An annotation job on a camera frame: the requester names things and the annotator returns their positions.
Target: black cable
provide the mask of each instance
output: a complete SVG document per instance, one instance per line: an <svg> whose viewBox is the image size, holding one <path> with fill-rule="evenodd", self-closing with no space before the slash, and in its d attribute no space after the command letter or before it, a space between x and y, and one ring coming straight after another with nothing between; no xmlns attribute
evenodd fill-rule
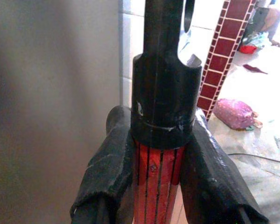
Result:
<svg viewBox="0 0 280 224"><path fill-rule="evenodd" d="M266 158L266 157L263 157L263 156L252 155L252 154L247 154L247 153L231 153L231 154L228 154L228 155L248 155L248 156L254 156L254 157L261 158L261 159L270 160L270 161L274 161L274 162L279 162L280 163L280 160L274 160L274 159Z"/></svg>

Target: pink bag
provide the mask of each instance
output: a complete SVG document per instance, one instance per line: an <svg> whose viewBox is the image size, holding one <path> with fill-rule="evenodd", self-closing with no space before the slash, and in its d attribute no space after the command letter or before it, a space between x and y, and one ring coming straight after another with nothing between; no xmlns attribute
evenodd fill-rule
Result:
<svg viewBox="0 0 280 224"><path fill-rule="evenodd" d="M258 116L251 107L235 99L220 99L214 110L217 118L231 129L245 129L249 126L262 127L262 123L255 118Z"/></svg>

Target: floor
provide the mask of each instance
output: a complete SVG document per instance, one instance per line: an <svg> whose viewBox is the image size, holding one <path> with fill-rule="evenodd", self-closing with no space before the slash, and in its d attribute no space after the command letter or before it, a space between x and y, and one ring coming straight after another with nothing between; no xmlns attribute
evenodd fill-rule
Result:
<svg viewBox="0 0 280 224"><path fill-rule="evenodd" d="M242 67L246 63L268 74L252 73ZM244 101L263 122L262 129L234 131L212 115L209 128L222 149L280 161L280 48L267 47L254 55L237 53L219 98ZM263 213L272 224L280 224L280 163L243 155L231 158ZM187 223L180 191L171 223Z"/></svg>

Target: stainless steel surface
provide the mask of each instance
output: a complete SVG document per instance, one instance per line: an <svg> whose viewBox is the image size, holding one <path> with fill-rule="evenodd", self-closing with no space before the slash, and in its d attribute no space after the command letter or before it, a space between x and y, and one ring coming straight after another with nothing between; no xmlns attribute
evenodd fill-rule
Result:
<svg viewBox="0 0 280 224"><path fill-rule="evenodd" d="M117 1L0 0L0 224L70 222L118 57Z"/></svg>

